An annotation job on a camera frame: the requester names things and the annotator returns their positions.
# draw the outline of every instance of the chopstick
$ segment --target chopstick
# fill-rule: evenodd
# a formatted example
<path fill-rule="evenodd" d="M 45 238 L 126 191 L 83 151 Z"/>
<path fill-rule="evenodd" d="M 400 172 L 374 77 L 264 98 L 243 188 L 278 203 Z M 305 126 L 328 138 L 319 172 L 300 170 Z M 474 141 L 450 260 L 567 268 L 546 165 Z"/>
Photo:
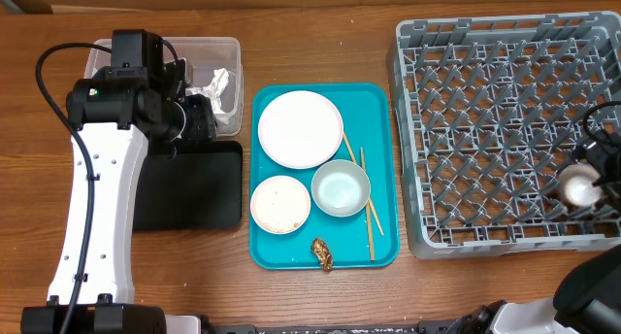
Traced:
<path fill-rule="evenodd" d="M 358 162 L 356 161 L 356 156 L 353 155 L 353 150 L 351 150 L 351 146 L 349 145 L 349 141 L 347 140 L 347 135 L 345 135 L 345 133 L 343 133 L 343 139 L 345 140 L 345 145 L 347 146 L 347 150 L 349 151 L 349 155 L 351 156 L 351 161 L 354 162 L 354 164 L 358 164 Z M 377 212 L 376 212 L 376 206 L 373 204 L 373 199 L 371 199 L 371 197 L 369 197 L 369 205 L 371 206 L 371 211 L 373 212 L 373 216 L 376 218 L 376 224 L 377 224 L 377 228 L 379 228 L 379 233 L 381 233 L 381 235 L 384 235 L 384 230 L 381 228 L 381 223 L 379 223 L 379 218 L 377 217 Z"/>
<path fill-rule="evenodd" d="M 365 152 L 360 148 L 360 161 L 362 162 L 362 170 L 367 172 L 367 166 L 365 165 Z M 367 202 L 367 206 L 365 207 L 365 211 L 367 212 L 367 233 L 369 234 L 369 252 L 371 253 L 371 261 L 376 260 L 376 249 L 373 246 L 373 226 L 371 225 L 371 207 L 369 206 L 369 202 Z"/>

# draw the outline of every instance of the gray dish rack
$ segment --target gray dish rack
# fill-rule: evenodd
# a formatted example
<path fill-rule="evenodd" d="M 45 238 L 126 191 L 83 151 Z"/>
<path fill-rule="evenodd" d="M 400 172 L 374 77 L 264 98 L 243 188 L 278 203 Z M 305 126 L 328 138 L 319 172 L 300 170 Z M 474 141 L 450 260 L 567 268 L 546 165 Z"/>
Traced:
<path fill-rule="evenodd" d="M 603 251 L 609 206 L 555 196 L 589 108 L 621 100 L 612 12 L 406 20 L 388 54 L 409 248 L 420 258 Z M 593 129 L 618 131 L 606 108 Z"/>

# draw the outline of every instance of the blue tray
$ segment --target blue tray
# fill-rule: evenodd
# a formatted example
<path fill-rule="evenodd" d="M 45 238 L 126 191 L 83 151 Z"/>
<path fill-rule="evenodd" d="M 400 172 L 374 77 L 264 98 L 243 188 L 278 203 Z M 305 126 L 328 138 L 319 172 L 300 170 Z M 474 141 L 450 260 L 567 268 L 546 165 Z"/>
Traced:
<path fill-rule="evenodd" d="M 259 184 L 276 175 L 293 177 L 311 192 L 312 176 L 318 167 L 294 170 L 276 164 L 261 148 L 257 135 L 263 110 L 278 96 L 294 90 L 314 91 L 330 99 L 341 112 L 347 139 L 358 162 L 360 147 L 364 148 L 371 197 L 384 235 L 379 234 L 373 221 L 376 260 L 372 262 L 364 210 L 352 217 L 331 217 L 323 213 L 313 201 L 304 225 L 286 235 L 265 232 L 250 217 L 249 249 L 252 258 L 259 266 L 270 270 L 318 269 L 319 262 L 311 252 L 311 243 L 315 237 L 319 237 L 328 244 L 334 256 L 335 268 L 382 267 L 390 264 L 397 257 L 400 245 L 395 168 L 388 100 L 383 91 L 373 84 L 273 85 L 259 91 L 252 104 L 250 196 Z M 344 143 L 333 159 L 350 159 Z"/>

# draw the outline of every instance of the white plate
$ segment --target white plate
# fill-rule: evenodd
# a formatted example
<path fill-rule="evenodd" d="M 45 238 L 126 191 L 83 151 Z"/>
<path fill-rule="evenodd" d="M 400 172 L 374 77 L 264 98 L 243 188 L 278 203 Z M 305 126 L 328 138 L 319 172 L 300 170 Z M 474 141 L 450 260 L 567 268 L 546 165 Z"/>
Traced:
<path fill-rule="evenodd" d="M 309 218 L 311 196 L 299 181 L 288 176 L 274 176 L 254 189 L 250 212 L 263 230 L 274 234 L 290 233 Z"/>
<path fill-rule="evenodd" d="M 343 119 L 326 97 L 311 91 L 282 94 L 259 119 L 259 142 L 274 162 L 291 169 L 320 165 L 337 152 Z"/>

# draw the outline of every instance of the wooden table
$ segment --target wooden table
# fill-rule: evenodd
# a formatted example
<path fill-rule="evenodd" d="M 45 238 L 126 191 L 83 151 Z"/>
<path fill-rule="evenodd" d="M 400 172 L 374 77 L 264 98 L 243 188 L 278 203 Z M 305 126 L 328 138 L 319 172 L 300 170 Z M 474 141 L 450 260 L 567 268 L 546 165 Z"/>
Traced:
<path fill-rule="evenodd" d="M 229 36 L 242 45 L 245 119 L 236 138 L 245 149 L 242 225 L 237 231 L 134 236 L 136 303 L 168 314 L 208 314 L 215 324 L 415 323 L 459 317 L 498 299 L 550 296 L 594 254 L 420 260 L 409 252 L 399 199 L 402 245 L 392 265 L 330 274 L 263 270 L 247 247 L 252 98 L 266 85 L 294 83 L 371 82 L 388 93 L 386 52 L 404 19 L 601 10 L 621 12 L 621 2 L 0 17 L 0 332 L 18 332 L 21 309 L 45 304 L 65 233 L 72 153 L 68 132 L 35 84 L 35 62 L 45 49 L 108 38 L 117 28 Z M 65 50 L 46 63 L 44 78 L 59 104 L 82 76 L 87 54 Z M 392 132 L 395 172 L 401 173 L 394 116 Z"/>

